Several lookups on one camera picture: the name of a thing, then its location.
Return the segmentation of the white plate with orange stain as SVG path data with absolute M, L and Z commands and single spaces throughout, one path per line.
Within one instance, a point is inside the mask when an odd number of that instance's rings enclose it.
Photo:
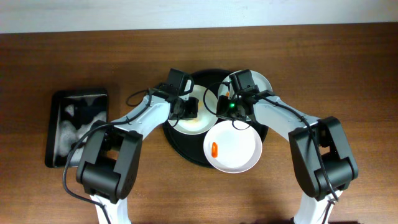
M 217 97 L 208 90 L 203 102 L 203 96 L 206 88 L 201 85 L 194 85 L 193 90 L 188 96 L 182 97 L 177 104 L 172 106 L 174 114 L 171 119 L 166 121 L 173 130 L 187 135 L 197 135 L 207 132 L 212 128 L 218 118 L 211 114 L 205 107 L 214 111 L 217 106 Z

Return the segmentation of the white plate with ketchup blob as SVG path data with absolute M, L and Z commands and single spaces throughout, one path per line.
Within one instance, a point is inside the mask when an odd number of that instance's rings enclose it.
M 215 169 L 238 174 L 257 164 L 262 154 L 262 140 L 247 123 L 222 121 L 206 133 L 203 152 Z

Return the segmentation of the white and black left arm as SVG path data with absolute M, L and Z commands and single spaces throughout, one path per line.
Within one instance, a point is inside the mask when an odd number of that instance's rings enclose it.
M 129 223 L 127 196 L 139 167 L 143 140 L 160 124 L 197 117 L 198 99 L 191 75 L 171 69 L 166 82 L 145 91 L 128 114 L 106 123 L 97 121 L 78 144 L 84 145 L 76 181 L 96 207 L 100 223 Z

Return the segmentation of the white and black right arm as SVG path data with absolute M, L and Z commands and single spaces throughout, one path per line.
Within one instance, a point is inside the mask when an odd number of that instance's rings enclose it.
M 240 70 L 218 83 L 216 115 L 231 121 L 250 119 L 285 138 L 303 191 L 291 222 L 328 223 L 340 195 L 359 174 L 343 127 L 334 116 L 321 119 L 307 115 L 271 90 L 260 90 L 253 73 Z

